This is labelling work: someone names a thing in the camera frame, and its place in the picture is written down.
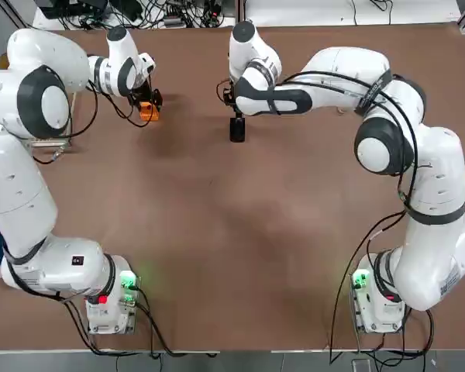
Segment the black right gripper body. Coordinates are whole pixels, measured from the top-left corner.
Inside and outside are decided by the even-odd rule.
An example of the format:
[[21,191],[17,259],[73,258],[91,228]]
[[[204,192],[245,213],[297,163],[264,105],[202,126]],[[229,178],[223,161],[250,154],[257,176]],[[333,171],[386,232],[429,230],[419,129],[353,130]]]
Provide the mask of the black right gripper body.
[[236,97],[234,93],[234,82],[229,79],[226,86],[222,89],[222,100],[225,105],[230,107],[234,112],[238,112],[239,109],[236,105]]

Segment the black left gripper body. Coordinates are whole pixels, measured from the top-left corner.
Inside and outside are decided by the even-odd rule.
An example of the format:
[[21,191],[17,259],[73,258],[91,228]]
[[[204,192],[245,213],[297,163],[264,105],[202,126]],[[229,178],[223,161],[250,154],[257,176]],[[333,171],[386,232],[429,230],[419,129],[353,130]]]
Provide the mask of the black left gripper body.
[[133,93],[139,102],[151,102],[152,91],[151,76],[149,76],[139,87],[134,87],[130,93]]

